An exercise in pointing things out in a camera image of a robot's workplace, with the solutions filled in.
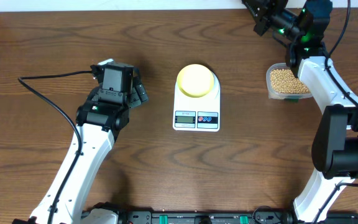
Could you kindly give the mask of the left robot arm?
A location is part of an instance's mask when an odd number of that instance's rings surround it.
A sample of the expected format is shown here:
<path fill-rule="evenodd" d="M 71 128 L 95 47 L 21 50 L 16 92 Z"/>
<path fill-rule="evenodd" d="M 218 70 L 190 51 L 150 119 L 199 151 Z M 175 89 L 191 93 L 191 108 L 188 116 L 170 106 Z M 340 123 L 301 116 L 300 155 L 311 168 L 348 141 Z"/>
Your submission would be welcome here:
<path fill-rule="evenodd" d="M 92 65 L 98 81 L 68 122 L 73 139 L 45 197 L 27 223 L 112 223 L 123 217 L 104 207 L 84 211 L 96 174 L 120 131 L 129 123 L 129 111 L 149 98 L 139 69 L 108 59 Z"/>

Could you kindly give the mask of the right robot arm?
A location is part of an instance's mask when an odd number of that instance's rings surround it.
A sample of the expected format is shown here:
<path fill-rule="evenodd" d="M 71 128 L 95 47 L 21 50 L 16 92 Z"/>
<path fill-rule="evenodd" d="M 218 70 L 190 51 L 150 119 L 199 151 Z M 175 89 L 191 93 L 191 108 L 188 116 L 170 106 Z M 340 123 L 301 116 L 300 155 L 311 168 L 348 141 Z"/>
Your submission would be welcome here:
<path fill-rule="evenodd" d="M 311 147 L 313 173 L 280 217 L 281 223 L 326 223 L 328 210 L 346 187 L 358 187 L 358 96 L 340 77 L 323 42 L 330 0 L 307 0 L 299 14 L 284 0 L 242 0 L 254 30 L 288 39 L 286 65 L 312 94 L 322 118 Z"/>

